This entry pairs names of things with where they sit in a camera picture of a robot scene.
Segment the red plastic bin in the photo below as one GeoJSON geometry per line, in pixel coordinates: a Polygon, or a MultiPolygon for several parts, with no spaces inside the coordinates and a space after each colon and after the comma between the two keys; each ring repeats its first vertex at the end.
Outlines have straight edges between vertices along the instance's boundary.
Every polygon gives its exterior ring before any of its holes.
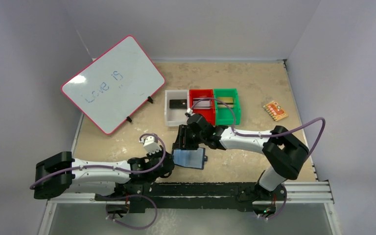
{"type": "MultiPolygon", "coordinates": [[[[191,107],[194,103],[202,98],[214,97],[213,89],[192,89],[189,90],[189,106],[191,107]]],[[[196,114],[201,114],[208,122],[215,125],[215,103],[214,100],[202,100],[193,108],[193,112],[196,114]]]]}

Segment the blue leather card holder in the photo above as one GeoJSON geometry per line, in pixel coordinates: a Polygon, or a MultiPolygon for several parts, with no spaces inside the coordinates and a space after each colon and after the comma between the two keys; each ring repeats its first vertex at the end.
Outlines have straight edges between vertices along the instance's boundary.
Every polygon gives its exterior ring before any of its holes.
{"type": "Polygon", "coordinates": [[[177,166],[193,169],[204,169],[205,162],[208,161],[208,157],[205,155],[204,148],[198,148],[196,150],[172,150],[173,161],[177,166]]]}

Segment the white plastic bin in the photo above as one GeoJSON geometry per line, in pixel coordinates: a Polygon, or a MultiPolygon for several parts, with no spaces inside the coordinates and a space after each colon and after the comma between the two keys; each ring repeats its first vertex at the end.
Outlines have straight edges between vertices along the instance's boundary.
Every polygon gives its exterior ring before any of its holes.
{"type": "Polygon", "coordinates": [[[169,109],[168,105],[170,99],[186,99],[187,105],[189,105],[189,90],[165,90],[165,125],[168,127],[174,127],[179,126],[180,124],[186,124],[187,117],[185,116],[185,112],[187,111],[187,109],[169,109]]]}

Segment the green plastic bin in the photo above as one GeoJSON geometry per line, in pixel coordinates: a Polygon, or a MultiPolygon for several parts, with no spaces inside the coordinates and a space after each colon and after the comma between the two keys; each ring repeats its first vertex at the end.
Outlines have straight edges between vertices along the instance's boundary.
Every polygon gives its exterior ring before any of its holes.
{"type": "MultiPolygon", "coordinates": [[[[235,106],[232,109],[233,113],[235,114],[235,124],[240,125],[241,123],[241,115],[242,115],[242,108],[239,102],[239,96],[237,89],[214,89],[213,90],[214,97],[221,97],[221,96],[229,96],[235,99],[235,106]]],[[[233,124],[233,114],[229,111],[228,108],[215,108],[216,116],[215,116],[215,124],[216,125],[232,125],[233,124]]]]}

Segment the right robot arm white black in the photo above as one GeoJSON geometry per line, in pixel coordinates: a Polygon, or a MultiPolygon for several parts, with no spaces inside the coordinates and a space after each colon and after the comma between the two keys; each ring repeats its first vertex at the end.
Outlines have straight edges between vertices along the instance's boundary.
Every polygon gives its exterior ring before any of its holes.
{"type": "Polygon", "coordinates": [[[210,149],[244,150],[262,154],[270,166],[261,174],[256,195],[267,199],[286,180],[296,180],[308,158],[309,149],[283,126],[268,131],[235,130],[227,125],[212,125],[201,114],[181,124],[172,150],[196,150],[200,144],[210,149]]]}

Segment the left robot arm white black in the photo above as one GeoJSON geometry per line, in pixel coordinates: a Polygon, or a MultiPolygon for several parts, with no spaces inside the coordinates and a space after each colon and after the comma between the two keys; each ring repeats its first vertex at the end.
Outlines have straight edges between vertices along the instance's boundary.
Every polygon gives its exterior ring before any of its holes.
{"type": "Polygon", "coordinates": [[[34,198],[49,200],[63,193],[94,193],[121,200],[125,184],[147,184],[167,178],[174,169],[173,156],[159,151],[119,162],[92,162],[60,152],[36,164],[34,198]]]}

